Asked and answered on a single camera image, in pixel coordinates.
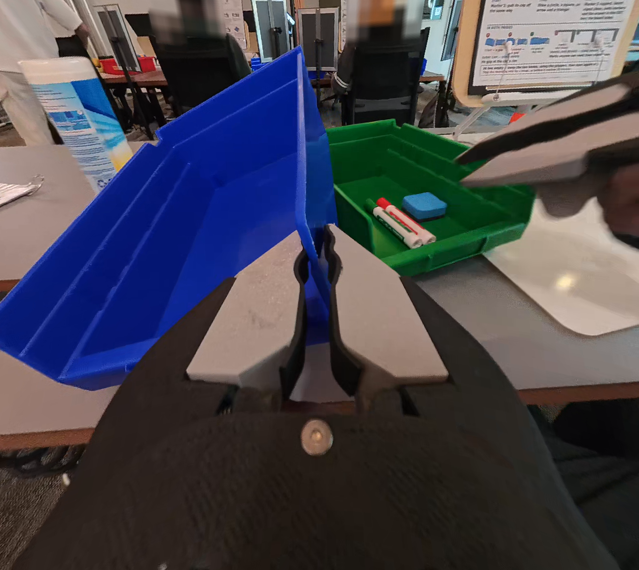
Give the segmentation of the instruction poster board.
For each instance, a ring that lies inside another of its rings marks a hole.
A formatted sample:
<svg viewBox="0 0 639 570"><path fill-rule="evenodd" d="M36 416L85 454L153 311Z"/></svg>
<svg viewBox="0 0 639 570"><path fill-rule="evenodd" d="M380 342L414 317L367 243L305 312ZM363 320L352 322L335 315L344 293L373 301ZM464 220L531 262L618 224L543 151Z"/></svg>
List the instruction poster board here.
<svg viewBox="0 0 639 570"><path fill-rule="evenodd" d="M452 92L472 112L540 108L620 75L638 25L638 0L462 0Z"/></svg>

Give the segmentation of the white whiteboard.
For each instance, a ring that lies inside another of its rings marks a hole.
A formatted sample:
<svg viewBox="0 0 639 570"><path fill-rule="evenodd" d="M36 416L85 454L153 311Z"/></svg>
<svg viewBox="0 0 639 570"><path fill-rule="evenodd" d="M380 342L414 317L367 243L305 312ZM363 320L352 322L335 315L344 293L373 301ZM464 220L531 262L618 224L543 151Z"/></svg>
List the white whiteboard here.
<svg viewBox="0 0 639 570"><path fill-rule="evenodd" d="M614 238L596 199L562 219L536 201L521 238L484 256L576 334L600 336L638 326L638 250Z"/></svg>

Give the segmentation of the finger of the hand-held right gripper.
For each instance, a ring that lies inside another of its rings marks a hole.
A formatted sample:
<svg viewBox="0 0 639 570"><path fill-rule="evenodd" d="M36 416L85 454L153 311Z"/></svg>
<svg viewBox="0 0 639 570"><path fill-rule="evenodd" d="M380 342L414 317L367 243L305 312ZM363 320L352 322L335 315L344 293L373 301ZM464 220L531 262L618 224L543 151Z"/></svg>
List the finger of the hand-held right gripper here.
<svg viewBox="0 0 639 570"><path fill-rule="evenodd" d="M554 141L502 152L460 181L468 188L530 186L551 217L571 217L619 170L638 164L638 113Z"/></svg>
<svg viewBox="0 0 639 570"><path fill-rule="evenodd" d="M568 137L588 150L638 140L638 74L596 83L542 107L459 155L456 163L489 161Z"/></svg>

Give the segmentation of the grey panel on stand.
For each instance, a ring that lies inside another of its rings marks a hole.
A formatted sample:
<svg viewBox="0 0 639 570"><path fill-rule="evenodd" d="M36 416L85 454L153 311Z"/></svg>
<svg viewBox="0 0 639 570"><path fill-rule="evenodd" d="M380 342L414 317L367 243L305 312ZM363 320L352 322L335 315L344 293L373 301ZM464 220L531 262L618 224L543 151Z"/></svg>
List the grey panel on stand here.
<svg viewBox="0 0 639 570"><path fill-rule="evenodd" d="M339 7L302 8L297 11L299 45L309 71L337 71L339 19Z"/></svg>
<svg viewBox="0 0 639 570"><path fill-rule="evenodd" d="M118 4L94 6L116 58L126 70L127 64L136 64L138 54Z"/></svg>
<svg viewBox="0 0 639 570"><path fill-rule="evenodd" d="M292 27L287 0L251 0L260 60L267 64L291 50Z"/></svg>

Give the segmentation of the red plastic bin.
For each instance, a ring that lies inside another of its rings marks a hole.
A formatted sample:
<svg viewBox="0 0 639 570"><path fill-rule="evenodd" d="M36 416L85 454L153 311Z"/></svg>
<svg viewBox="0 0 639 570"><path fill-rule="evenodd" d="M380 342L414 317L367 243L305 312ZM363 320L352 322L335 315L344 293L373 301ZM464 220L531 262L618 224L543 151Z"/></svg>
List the red plastic bin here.
<svg viewBox="0 0 639 570"><path fill-rule="evenodd" d="M124 68L114 57L100 58L100 70L102 73L110 76L124 76ZM136 64L127 64L126 70L130 75L155 72L156 60L153 56L140 55Z"/></svg>

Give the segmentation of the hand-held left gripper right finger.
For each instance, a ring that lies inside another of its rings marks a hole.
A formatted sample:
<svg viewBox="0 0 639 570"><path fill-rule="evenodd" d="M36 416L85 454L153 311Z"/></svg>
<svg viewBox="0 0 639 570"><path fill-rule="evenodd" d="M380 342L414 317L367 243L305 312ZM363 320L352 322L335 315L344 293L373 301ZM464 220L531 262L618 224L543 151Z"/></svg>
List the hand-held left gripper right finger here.
<svg viewBox="0 0 639 570"><path fill-rule="evenodd" d="M360 411L389 390L443 383L440 354L396 271L334 224L324 228L330 365Z"/></svg>

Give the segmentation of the white red whiteboard marker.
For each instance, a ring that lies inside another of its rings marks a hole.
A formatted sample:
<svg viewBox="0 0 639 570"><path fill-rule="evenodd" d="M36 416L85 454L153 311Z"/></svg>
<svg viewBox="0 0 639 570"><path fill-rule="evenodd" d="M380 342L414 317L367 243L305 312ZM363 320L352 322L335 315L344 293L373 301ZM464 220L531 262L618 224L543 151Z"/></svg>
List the white red whiteboard marker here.
<svg viewBox="0 0 639 570"><path fill-rule="evenodd" d="M379 198L376 205L381 208L397 225L401 226L405 231L409 231L415 239L419 239L419 246L433 244L437 241L436 236L425 229L420 223L405 214L402 210L395 207L387 199Z"/></svg>

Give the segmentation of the person's right hand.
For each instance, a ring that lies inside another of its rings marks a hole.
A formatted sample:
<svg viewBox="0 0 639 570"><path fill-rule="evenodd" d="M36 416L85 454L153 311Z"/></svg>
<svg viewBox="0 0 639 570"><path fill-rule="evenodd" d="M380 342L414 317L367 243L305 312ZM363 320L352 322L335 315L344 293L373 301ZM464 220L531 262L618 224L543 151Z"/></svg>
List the person's right hand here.
<svg viewBox="0 0 639 570"><path fill-rule="evenodd" d="M615 171L597 200L611 234L638 249L638 164Z"/></svg>

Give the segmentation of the blue plastic bin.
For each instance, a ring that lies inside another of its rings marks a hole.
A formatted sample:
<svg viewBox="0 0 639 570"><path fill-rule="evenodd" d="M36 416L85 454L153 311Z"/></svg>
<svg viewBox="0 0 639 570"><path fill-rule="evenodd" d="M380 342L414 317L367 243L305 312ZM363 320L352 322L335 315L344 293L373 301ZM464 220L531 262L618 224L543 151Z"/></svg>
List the blue plastic bin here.
<svg viewBox="0 0 639 570"><path fill-rule="evenodd" d="M329 139L300 47L158 130L1 302L1 350L100 390L293 232L328 307Z"/></svg>

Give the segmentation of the white green whiteboard marker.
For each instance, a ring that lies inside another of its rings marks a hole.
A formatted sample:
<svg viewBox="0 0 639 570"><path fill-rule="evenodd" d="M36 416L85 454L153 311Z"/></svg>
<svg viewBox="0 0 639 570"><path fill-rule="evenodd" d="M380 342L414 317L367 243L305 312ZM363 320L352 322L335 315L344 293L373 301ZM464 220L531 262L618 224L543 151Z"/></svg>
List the white green whiteboard marker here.
<svg viewBox="0 0 639 570"><path fill-rule="evenodd" d="M399 239L404 246L409 249L421 247L424 243L422 238L403 223L400 223L395 217L388 214L386 210L372 199L366 199L365 208L367 212L394 237Z"/></svg>

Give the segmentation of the blue eraser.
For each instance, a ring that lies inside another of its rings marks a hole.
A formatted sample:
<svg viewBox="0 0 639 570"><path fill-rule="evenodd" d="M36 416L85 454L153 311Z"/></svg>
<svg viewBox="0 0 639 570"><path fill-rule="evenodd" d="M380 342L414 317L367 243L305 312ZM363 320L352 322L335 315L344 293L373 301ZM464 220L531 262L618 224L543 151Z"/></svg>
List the blue eraser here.
<svg viewBox="0 0 639 570"><path fill-rule="evenodd" d="M401 205L402 211L418 223L445 216L447 207L447 202L430 192L406 195Z"/></svg>

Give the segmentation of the white wipes canister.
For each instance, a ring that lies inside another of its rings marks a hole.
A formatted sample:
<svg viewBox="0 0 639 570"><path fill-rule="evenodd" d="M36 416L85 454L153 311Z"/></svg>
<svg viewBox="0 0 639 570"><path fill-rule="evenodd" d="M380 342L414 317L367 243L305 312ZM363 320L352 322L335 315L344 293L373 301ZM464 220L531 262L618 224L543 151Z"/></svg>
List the white wipes canister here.
<svg viewBox="0 0 639 570"><path fill-rule="evenodd" d="M95 193L131 160L132 149L91 60L23 60L20 68Z"/></svg>

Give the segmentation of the green plastic bin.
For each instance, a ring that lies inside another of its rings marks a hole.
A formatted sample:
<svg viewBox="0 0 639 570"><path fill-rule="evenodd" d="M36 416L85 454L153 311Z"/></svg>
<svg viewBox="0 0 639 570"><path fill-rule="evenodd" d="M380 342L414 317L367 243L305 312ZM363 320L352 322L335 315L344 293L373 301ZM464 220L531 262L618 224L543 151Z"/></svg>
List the green plastic bin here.
<svg viewBox="0 0 639 570"><path fill-rule="evenodd" d="M527 186L469 189L461 179L481 164L459 165L461 143L394 120L330 128L339 228L402 276L417 276L514 242L531 219ZM367 199L400 207L405 196L429 192L447 204L426 223L436 241L409 249L366 210Z"/></svg>

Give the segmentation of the black office chair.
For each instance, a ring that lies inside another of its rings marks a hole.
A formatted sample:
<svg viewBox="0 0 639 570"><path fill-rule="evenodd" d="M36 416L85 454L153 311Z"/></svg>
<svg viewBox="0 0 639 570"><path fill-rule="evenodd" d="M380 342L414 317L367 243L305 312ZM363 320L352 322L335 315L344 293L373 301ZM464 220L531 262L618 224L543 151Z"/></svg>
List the black office chair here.
<svg viewBox="0 0 639 570"><path fill-rule="evenodd" d="M395 120L398 126L412 125L430 28L406 39L381 27L375 32L367 40L346 41L339 56L331 84L340 98L341 124Z"/></svg>
<svg viewBox="0 0 639 570"><path fill-rule="evenodd" d="M177 117L252 72L244 52L230 34L193 34L152 27L149 38Z"/></svg>

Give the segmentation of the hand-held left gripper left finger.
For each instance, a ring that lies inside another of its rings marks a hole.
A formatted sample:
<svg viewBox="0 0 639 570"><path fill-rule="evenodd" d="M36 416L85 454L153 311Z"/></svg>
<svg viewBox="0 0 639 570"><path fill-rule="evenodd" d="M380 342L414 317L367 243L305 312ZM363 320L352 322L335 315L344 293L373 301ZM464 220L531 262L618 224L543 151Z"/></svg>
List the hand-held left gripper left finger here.
<svg viewBox="0 0 639 570"><path fill-rule="evenodd" d="M237 273L188 378L290 398L305 362L307 280L308 257L294 231Z"/></svg>

